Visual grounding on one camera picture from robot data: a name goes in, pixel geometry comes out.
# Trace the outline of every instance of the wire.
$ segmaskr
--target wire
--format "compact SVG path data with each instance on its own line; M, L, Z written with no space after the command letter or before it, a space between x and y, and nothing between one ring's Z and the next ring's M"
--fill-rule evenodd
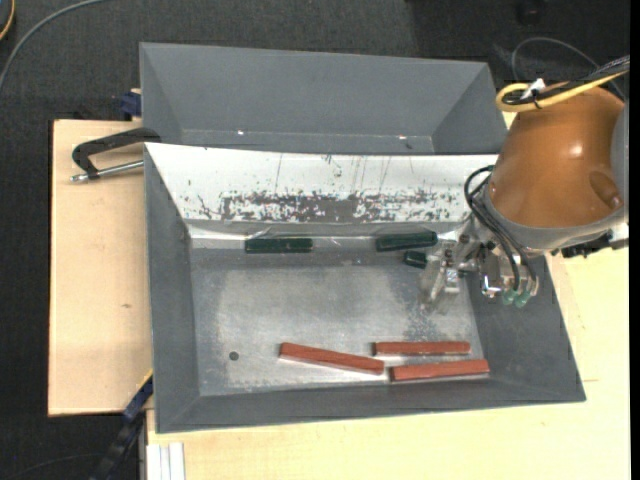
M523 84L523 83L511 84L505 87L504 89L502 89L498 93L498 96L496 96L496 106L502 112L530 112L531 110L540 110L545 107L550 107L551 105L555 105L556 103L566 101L570 98L573 98L574 96L577 96L580 93L588 91L589 89L593 89L594 87L598 87L600 85L606 84L607 82L610 82L614 78L617 78L623 75L624 73L626 73L626 71L623 71L614 75L606 76L599 80L593 80L590 82L582 83L581 85L577 85L571 89L563 88L564 84L560 86L554 86L553 89L561 88L562 92L559 92L553 96L547 96L542 98L540 97L540 95L544 95L544 91L536 92L534 96L532 96L533 102L531 103L526 103L526 102L518 103L518 102L515 102L515 100L511 100L511 101L514 101L513 103L507 103L505 99L509 94L518 92L518 91L524 91L529 88L529 84Z
M100 457L100 453L85 453L83 455L69 455L68 457L62 457L60 459L53 459L47 462L42 462L40 464L36 464L35 466L31 466L30 468L25 469L24 471L20 471L19 473L15 473L14 475L7 476L2 478L2 480L14 480L15 478L20 478L24 475L28 475L29 473L33 473L42 468L46 468L48 466L53 466L54 464L60 464L61 462L70 462L78 459L88 459Z
M509 240L504 236L500 227L496 223L490 222L489 216L487 214L483 215L483 212L479 211L476 207L476 203L474 201L474 196L482 190L482 188L487 184L491 175L487 176L484 180L480 182L480 184L473 190L473 192L469 192L469 188L471 186L471 182L483 172L491 173L493 171L493 165L488 165L487 167L482 167L474 172L472 172L467 180L464 183L464 197L467 200L467 204L471 212L475 215L475 217L480 221L482 225L484 225L489 231L491 231L500 245L504 249L505 254L507 255L507 259L509 260L509 264L511 265L511 270L513 272L513 289L518 291L520 288L520 269L518 269L518 264L516 263L515 257L513 255L513 251L511 250L511 246L509 245Z
M9 58L7 59L4 69L2 70L2 72L0 72L0 95L2 94L2 88L4 87L4 83L7 79L7 74L9 73L9 68L11 68L11 64L13 64L13 61L18 56L18 53L20 52L20 50L22 50L22 48L27 43L27 41L29 41L29 39L31 39L31 37L33 37L33 35L36 32L38 32L42 27L51 23L53 20L59 18L60 16L63 16L72 11L76 11L83 7L88 7L90 5L96 5L104 2L113 2L113 1L114 0L85 0L83 2L79 2L77 4L73 4L68 7L65 7L64 9L60 9L59 11L56 11L55 13L47 16L42 21L34 25L34 27L31 30L29 30L29 32L27 32L22 39L20 39L18 44L16 44L15 48L9 55Z
M561 41L559 39L553 39L552 37L535 36L535 37L530 37L530 38L525 39L524 41L520 42L514 48L513 52L511 52L511 73L513 75L514 81L521 79L520 75L518 74L518 68L517 68L518 53L520 52L520 50L522 49L523 46L526 46L527 44L530 44L530 43L550 43L550 44L555 44L555 45L562 46L562 47L572 51L576 55L580 56L581 58L586 60L589 64L591 64L595 68L600 68L600 64L598 64L592 57L589 57L589 55L587 55L586 53L582 52L581 50L579 50L575 46L570 45L569 43L565 43L564 41ZM622 88L618 84L616 84L615 82L612 83L612 85L615 88L616 92L618 93L618 96L620 96L620 98L624 99L624 91L622 90Z

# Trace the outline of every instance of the gray carpet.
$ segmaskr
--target gray carpet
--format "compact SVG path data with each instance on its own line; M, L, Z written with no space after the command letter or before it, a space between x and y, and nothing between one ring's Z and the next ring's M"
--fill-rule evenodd
M18 0L13 38L80 0ZM38 463L75 459L16 477L86 478L115 436L115 416L46 418L49 121L121 119L119 96L139 85L140 41L479 59L501 85L509 52L534 35L568 41L598 62L629 52L630 0L550 0L531 28L517 0L130 0L64 16L20 53L0 95L0 480ZM549 45L523 51L521 68L561 77L582 59ZM135 478L135 457L122 478Z

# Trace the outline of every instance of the red block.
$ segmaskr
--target red block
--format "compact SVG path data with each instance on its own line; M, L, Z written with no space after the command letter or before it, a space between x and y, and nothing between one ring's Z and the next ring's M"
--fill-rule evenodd
M407 380L436 379L457 377L459 375L478 375L489 373L489 363L485 359L451 361L447 363L425 363L395 366L391 368L391 379L396 382Z
M378 356L442 356L467 355L468 341L383 341L373 344Z
M372 375L380 375L384 372L384 363L378 359L296 345L295 343L283 343L280 345L280 357L329 368L370 373Z

